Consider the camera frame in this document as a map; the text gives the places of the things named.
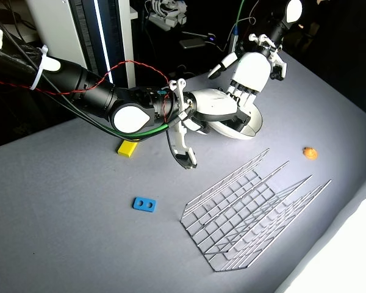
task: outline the table surface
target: table surface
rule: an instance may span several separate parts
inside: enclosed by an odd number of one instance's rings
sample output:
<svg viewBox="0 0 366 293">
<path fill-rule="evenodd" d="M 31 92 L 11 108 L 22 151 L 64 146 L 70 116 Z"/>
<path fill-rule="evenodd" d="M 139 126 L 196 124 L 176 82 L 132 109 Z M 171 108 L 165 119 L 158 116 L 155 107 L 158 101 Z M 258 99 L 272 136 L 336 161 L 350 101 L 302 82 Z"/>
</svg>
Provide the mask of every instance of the table surface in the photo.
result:
<svg viewBox="0 0 366 293">
<path fill-rule="evenodd" d="M 0 292 L 273 292 L 366 178 L 366 114 L 287 55 L 285 81 L 256 105 L 257 137 L 189 133 L 198 167 L 184 170 L 165 136 L 119 157 L 116 138 L 80 119 L 0 147 Z M 189 89 L 229 83 L 231 70 Z M 302 155 L 312 146 L 316 161 Z M 215 273 L 179 223 L 186 202 L 259 154 L 275 191 L 313 174 L 300 190 L 329 187 L 248 269 Z M 155 213 L 131 208 L 157 200 Z"/>
</svg>

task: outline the orange object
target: orange object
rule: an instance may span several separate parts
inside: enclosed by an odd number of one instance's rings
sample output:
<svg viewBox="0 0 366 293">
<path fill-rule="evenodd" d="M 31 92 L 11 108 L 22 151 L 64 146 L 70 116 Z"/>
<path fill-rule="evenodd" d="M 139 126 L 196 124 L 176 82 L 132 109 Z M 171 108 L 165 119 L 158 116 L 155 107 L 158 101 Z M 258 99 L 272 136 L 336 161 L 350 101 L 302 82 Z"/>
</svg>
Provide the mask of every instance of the orange object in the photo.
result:
<svg viewBox="0 0 366 293">
<path fill-rule="evenodd" d="M 304 155 L 310 160 L 316 160 L 318 152 L 314 148 L 304 148 Z"/>
</svg>

